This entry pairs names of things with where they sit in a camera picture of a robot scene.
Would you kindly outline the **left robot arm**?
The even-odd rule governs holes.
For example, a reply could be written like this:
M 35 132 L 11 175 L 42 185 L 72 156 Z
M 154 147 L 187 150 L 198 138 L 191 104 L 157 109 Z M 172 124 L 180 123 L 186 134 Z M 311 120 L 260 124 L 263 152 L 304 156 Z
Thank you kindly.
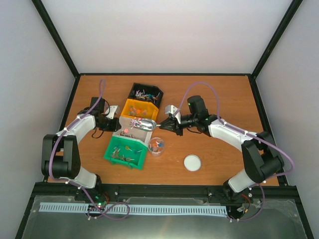
M 109 105 L 101 97 L 93 97 L 89 107 L 79 111 L 75 120 L 56 134 L 47 134 L 42 143 L 41 172 L 51 179 L 86 188 L 92 200 L 103 197 L 101 179 L 81 166 L 78 144 L 91 130 L 116 132 L 121 128 L 118 105 Z

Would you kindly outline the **clear plastic cup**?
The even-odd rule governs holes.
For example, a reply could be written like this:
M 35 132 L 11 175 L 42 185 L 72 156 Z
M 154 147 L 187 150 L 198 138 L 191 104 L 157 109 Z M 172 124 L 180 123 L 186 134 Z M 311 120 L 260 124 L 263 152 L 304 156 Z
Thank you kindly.
M 148 150 L 152 156 L 160 156 L 164 152 L 164 140 L 159 137 L 150 139 L 148 143 Z

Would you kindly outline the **white round lid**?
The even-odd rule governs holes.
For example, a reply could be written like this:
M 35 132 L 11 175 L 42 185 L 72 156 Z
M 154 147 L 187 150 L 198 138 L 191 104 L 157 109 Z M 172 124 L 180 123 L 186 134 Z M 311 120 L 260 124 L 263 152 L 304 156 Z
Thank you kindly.
M 195 172 L 201 168 L 201 160 L 196 155 L 188 155 L 184 159 L 184 166 L 188 171 Z

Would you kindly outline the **green plastic bin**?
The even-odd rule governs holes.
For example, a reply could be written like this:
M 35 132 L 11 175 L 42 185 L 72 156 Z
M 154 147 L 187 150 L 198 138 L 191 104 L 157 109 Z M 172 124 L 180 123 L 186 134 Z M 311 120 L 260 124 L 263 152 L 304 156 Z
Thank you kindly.
M 104 159 L 113 165 L 142 170 L 147 151 L 147 147 L 138 140 L 113 136 L 104 154 Z

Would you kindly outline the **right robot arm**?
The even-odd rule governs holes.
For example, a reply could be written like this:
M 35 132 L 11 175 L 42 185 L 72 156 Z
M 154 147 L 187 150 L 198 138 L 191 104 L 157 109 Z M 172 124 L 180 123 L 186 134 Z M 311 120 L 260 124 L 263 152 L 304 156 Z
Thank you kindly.
M 282 156 L 268 132 L 244 131 L 217 115 L 211 115 L 201 96 L 192 96 L 187 103 L 188 115 L 181 115 L 177 107 L 168 105 L 165 108 L 168 117 L 159 127 L 179 136 L 183 135 L 185 128 L 195 127 L 200 133 L 222 140 L 242 153 L 244 168 L 223 184 L 225 200 L 235 201 L 244 190 L 262 183 L 284 167 Z

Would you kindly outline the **silver metal scoop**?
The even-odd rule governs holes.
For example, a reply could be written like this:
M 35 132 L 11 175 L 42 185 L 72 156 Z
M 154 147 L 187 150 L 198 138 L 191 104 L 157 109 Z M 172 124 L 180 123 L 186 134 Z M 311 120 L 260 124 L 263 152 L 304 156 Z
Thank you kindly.
M 154 120 L 142 118 L 137 120 L 137 124 L 135 128 L 139 130 L 147 131 L 147 132 L 152 132 L 156 129 L 157 126 L 158 125 Z

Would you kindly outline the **white translucent plastic bin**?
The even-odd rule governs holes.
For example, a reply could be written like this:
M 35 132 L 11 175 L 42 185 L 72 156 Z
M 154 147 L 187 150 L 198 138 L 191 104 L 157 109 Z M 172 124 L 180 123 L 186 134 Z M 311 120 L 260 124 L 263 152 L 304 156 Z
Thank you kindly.
M 152 132 L 143 131 L 140 129 L 133 128 L 130 123 L 133 118 L 119 117 L 119 123 L 121 128 L 114 132 L 112 136 L 121 137 L 124 139 L 131 139 L 134 141 L 141 142 L 145 146 L 148 145 Z

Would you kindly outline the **black plastic bin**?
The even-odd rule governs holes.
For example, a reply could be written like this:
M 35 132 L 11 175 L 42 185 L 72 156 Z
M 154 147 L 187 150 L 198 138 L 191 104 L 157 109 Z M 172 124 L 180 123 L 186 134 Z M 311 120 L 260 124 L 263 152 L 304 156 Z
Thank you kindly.
M 149 102 L 159 108 L 163 95 L 163 91 L 157 86 L 133 83 L 128 99 Z

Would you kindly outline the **yellow plastic bin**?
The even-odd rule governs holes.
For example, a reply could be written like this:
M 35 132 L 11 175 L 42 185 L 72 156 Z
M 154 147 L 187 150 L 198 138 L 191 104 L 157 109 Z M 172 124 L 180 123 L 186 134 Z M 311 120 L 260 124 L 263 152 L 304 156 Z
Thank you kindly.
M 127 99 L 121 116 L 156 120 L 159 109 L 151 102 Z

